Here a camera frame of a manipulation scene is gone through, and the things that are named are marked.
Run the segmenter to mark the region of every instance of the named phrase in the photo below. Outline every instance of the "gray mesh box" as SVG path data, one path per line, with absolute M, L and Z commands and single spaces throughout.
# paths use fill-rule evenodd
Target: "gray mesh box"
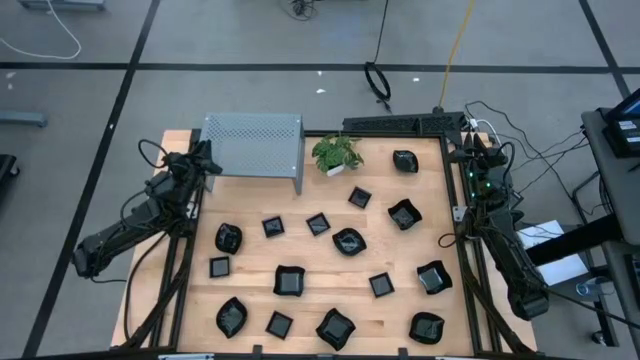
M 223 169 L 219 176 L 291 178 L 301 193 L 301 115 L 208 113 L 200 140 L 211 140 L 212 159 Z

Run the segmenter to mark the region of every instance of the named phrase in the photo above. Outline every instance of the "black square dish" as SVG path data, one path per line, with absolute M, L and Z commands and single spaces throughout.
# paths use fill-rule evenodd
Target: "black square dish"
M 287 333 L 289 332 L 289 328 L 291 328 L 292 322 L 292 318 L 274 311 L 271 316 L 271 320 L 269 320 L 269 325 L 267 325 L 266 331 L 269 334 L 284 340 L 287 337 Z
M 273 292 L 277 295 L 300 296 L 304 290 L 304 269 L 299 266 L 278 265 L 276 285 Z
M 262 227 L 264 228 L 264 234 L 267 238 L 284 233 L 284 225 L 282 224 L 280 216 L 262 220 Z
M 360 189 L 359 187 L 355 187 L 351 195 L 349 196 L 349 202 L 359 208 L 367 207 L 369 203 L 369 199 L 371 199 L 371 193 L 365 190 Z
M 437 344 L 442 339 L 444 319 L 438 315 L 419 312 L 411 319 L 409 337 L 426 345 Z
M 331 229 L 331 225 L 329 225 L 329 222 L 323 213 L 308 218 L 307 225 L 309 226 L 309 230 L 311 230 L 313 236 L 318 236 Z
M 336 351 L 340 351 L 347 344 L 349 336 L 355 329 L 356 326 L 349 318 L 333 308 L 329 310 L 320 326 L 316 328 L 316 334 Z
M 209 259 L 209 277 L 222 277 L 228 276 L 231 272 L 229 270 L 229 257 L 223 256 L 219 258 Z
M 400 230 L 407 230 L 422 220 L 420 211 L 411 204 L 409 199 L 400 200 L 394 207 L 390 207 L 388 211 L 389 216 L 398 224 Z
M 451 277 L 440 260 L 432 261 L 416 269 L 418 279 L 427 290 L 427 294 L 434 295 L 453 286 Z
M 379 298 L 380 296 L 391 294 L 395 291 L 388 273 L 382 273 L 380 275 L 369 278 L 369 283 L 371 283 L 371 290 L 373 290 L 373 294 L 377 298 Z

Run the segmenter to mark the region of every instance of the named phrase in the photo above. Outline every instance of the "black bowl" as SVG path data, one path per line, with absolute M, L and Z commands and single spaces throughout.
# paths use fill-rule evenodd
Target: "black bowl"
M 367 248 L 362 235 L 352 228 L 345 228 L 333 234 L 333 243 L 343 255 L 347 256 L 355 256 Z
M 419 312 L 411 319 L 409 337 L 426 345 L 437 344 L 442 339 L 444 319 L 438 315 Z
M 395 150 L 393 152 L 393 164 L 402 172 L 417 173 L 418 158 L 409 150 Z
M 301 296 L 304 291 L 304 269 L 299 266 L 278 265 L 273 292 L 282 296 Z
M 223 223 L 216 233 L 216 248 L 235 255 L 242 244 L 242 230 L 234 225 Z
M 227 339 L 237 334 L 245 322 L 247 322 L 247 308 L 235 296 L 224 303 L 216 315 L 216 324 Z
M 347 344 L 349 336 L 355 329 L 356 326 L 349 318 L 333 308 L 329 310 L 320 326 L 316 328 L 316 334 L 336 351 L 340 351 Z
M 418 272 L 418 279 L 420 279 L 420 282 L 429 295 L 437 294 L 453 286 L 451 277 L 440 260 L 432 261 L 425 266 L 421 266 L 417 268 L 416 271 Z
M 400 230 L 407 230 L 422 220 L 420 211 L 411 204 L 409 199 L 400 200 L 395 206 L 390 207 L 388 211 L 389 216 L 398 224 Z

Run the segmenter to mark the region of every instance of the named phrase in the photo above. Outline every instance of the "table leg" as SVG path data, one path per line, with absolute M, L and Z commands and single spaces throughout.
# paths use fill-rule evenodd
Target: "table leg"
M 302 180 L 304 177 L 304 131 L 300 138 L 300 146 L 298 148 L 298 164 L 296 165 L 296 178 L 293 179 L 293 184 L 296 187 L 296 194 L 302 195 Z

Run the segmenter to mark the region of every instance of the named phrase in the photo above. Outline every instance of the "white pot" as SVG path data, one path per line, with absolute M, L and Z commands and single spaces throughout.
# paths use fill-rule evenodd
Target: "white pot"
M 338 166 L 334 167 L 333 169 L 327 171 L 327 176 L 333 176 L 333 175 L 340 174 L 343 170 L 344 170 L 344 164 L 343 165 L 338 165 Z

